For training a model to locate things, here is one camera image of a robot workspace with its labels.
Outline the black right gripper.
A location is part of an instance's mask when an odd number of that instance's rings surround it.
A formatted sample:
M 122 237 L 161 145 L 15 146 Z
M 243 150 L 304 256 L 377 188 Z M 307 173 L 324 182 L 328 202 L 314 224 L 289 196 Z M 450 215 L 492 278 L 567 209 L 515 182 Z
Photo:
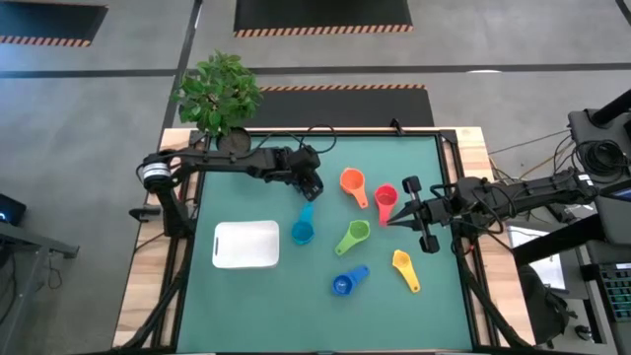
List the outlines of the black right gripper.
M 436 253 L 440 250 L 438 238 L 432 235 L 429 226 L 440 223 L 444 225 L 448 219 L 445 203 L 442 198 L 422 200 L 420 179 L 417 176 L 406 177 L 402 181 L 403 189 L 410 195 L 410 200 L 404 203 L 403 208 L 387 220 L 389 227 L 405 227 L 413 231 L 421 232 L 419 239 L 421 249 L 426 253 Z M 409 216 L 408 220 L 398 221 Z

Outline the red measuring cup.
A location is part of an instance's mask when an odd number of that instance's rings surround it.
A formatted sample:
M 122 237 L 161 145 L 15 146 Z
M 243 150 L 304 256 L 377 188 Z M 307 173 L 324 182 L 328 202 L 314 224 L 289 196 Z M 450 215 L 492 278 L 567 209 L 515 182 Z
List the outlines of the red measuring cup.
M 374 197 L 379 211 L 379 224 L 385 227 L 397 203 L 398 192 L 392 184 L 384 183 L 376 189 Z

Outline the orange measuring cup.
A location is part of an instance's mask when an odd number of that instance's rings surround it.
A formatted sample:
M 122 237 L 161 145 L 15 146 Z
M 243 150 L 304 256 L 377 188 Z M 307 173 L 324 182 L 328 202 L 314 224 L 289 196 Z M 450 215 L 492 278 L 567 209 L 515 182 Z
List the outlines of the orange measuring cup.
M 355 198 L 361 209 L 369 207 L 365 188 L 365 176 L 360 170 L 346 168 L 340 175 L 340 187 L 344 192 Z

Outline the teal measuring cup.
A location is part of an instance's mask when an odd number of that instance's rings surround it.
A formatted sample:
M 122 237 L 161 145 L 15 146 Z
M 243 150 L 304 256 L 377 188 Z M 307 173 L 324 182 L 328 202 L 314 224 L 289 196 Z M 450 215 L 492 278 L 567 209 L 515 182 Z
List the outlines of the teal measuring cup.
M 313 239 L 315 234 L 313 215 L 314 204 L 307 202 L 300 213 L 298 221 L 292 227 L 291 235 L 296 244 L 305 245 Z

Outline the yellow measuring cup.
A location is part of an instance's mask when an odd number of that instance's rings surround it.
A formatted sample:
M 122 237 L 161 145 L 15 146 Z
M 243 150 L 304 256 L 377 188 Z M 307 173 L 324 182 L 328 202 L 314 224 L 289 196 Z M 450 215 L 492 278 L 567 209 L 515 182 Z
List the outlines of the yellow measuring cup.
M 410 255 L 400 249 L 396 249 L 392 256 L 392 266 L 401 274 L 412 293 L 421 291 L 421 285 L 414 270 Z

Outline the green measuring cup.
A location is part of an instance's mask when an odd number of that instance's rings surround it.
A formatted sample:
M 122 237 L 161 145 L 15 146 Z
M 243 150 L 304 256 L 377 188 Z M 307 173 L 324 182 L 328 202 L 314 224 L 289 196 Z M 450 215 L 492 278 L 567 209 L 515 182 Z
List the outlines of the green measuring cup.
M 370 223 L 366 220 L 355 220 L 349 223 L 346 234 L 335 247 L 337 255 L 342 255 L 349 249 L 366 240 L 370 235 Z

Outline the blue measuring cup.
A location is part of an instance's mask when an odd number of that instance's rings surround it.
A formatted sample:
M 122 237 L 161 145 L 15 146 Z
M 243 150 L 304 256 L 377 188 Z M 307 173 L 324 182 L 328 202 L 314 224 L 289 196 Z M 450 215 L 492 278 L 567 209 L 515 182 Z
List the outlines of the blue measuring cup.
M 337 275 L 332 282 L 332 292 L 337 296 L 349 296 L 356 287 L 370 275 L 366 265 L 359 265 L 354 269 Z

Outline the white plastic basket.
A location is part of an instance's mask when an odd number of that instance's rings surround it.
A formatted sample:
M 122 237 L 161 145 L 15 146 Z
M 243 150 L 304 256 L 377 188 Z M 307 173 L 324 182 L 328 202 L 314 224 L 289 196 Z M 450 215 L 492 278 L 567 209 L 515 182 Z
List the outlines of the white plastic basket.
M 221 269 L 275 267 L 280 228 L 275 221 L 221 222 L 214 230 L 212 263 Z

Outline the black floor mat striped edge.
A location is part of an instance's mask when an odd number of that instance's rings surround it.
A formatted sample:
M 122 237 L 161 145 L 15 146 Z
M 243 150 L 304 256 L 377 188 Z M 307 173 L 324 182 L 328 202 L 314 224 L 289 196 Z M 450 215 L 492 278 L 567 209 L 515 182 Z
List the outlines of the black floor mat striped edge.
M 409 33 L 407 0 L 237 0 L 234 36 Z
M 247 128 L 433 127 L 428 91 L 422 84 L 265 86 Z
M 0 0 L 0 44 L 88 47 L 107 5 Z

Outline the black plant pot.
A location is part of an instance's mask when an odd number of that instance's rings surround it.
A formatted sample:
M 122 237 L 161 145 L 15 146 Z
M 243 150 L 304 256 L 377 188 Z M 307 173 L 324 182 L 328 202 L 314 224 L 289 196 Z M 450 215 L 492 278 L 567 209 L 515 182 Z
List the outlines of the black plant pot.
M 220 152 L 247 153 L 251 147 L 251 137 L 244 128 L 233 127 L 229 133 L 217 138 L 216 147 Z

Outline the green leafy plant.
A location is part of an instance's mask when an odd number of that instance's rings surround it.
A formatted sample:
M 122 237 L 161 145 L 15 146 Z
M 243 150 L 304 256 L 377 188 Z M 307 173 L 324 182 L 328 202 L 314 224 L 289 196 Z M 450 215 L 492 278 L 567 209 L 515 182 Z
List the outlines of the green leafy plant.
M 211 137 L 227 136 L 254 117 L 262 102 L 255 76 L 241 58 L 216 50 L 186 70 L 171 95 L 181 123 Z

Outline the black desk bar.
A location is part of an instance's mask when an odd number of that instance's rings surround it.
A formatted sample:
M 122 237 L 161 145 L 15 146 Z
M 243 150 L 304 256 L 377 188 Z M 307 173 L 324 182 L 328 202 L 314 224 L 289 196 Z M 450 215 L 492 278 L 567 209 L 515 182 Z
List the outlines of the black desk bar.
M 607 241 L 597 214 L 513 248 L 513 257 L 516 266 L 521 267 L 562 251 L 577 248 L 589 241 Z

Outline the black backpack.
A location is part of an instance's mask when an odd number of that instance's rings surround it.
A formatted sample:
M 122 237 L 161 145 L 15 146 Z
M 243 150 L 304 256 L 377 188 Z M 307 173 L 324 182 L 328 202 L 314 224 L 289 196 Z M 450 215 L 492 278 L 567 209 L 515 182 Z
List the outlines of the black backpack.
M 524 265 L 518 273 L 535 344 L 548 343 L 564 334 L 569 319 L 576 319 L 577 314 L 568 308 L 564 299 L 543 284 L 532 267 Z

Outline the laptop with blue screen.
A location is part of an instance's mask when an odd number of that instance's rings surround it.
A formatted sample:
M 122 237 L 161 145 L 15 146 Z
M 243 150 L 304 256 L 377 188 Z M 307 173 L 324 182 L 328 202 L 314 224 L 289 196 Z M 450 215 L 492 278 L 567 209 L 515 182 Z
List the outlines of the laptop with blue screen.
M 631 178 L 610 184 L 600 190 L 602 197 L 631 202 Z

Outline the black monitor with blue light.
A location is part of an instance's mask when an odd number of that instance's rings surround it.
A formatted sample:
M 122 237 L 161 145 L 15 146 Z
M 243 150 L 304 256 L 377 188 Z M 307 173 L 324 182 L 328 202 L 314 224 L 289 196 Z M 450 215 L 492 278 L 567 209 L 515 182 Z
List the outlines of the black monitor with blue light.
M 0 193 L 0 222 L 19 226 L 26 211 L 24 203 Z

